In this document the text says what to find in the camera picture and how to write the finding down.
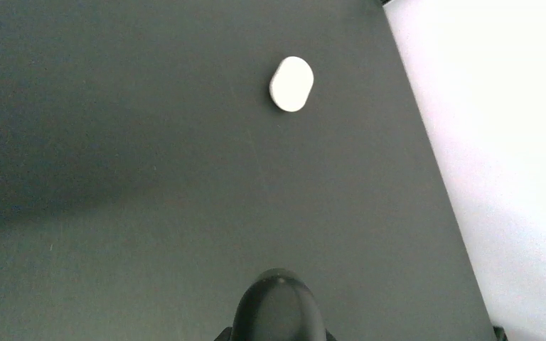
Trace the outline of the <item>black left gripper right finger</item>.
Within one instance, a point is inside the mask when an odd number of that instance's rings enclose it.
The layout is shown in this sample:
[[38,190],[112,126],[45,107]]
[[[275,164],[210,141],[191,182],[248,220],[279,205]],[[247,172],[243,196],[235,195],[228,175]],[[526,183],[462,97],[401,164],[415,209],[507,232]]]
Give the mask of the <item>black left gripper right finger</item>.
[[326,341],[337,341],[337,339],[328,330],[326,330]]

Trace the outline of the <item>white earbud charging case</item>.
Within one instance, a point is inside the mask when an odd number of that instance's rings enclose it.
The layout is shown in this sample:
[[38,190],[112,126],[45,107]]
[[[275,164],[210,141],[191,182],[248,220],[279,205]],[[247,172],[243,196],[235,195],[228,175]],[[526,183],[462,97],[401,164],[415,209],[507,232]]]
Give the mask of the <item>white earbud charging case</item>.
[[304,107],[314,85],[311,66],[297,56],[283,59],[275,70],[269,95],[284,112],[297,112]]

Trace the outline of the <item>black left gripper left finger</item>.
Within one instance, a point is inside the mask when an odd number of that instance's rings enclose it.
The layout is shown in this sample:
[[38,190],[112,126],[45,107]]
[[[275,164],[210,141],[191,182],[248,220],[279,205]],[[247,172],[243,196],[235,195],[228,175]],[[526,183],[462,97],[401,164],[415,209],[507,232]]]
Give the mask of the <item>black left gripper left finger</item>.
[[220,332],[220,334],[214,339],[214,341],[229,341],[231,334],[232,328],[226,327]]

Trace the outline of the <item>black earbud charging case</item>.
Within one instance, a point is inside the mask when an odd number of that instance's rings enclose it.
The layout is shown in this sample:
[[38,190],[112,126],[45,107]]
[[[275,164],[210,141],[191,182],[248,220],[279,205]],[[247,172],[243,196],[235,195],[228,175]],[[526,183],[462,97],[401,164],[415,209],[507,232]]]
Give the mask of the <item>black earbud charging case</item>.
[[261,273],[237,305],[229,340],[327,340],[310,288],[286,269]]

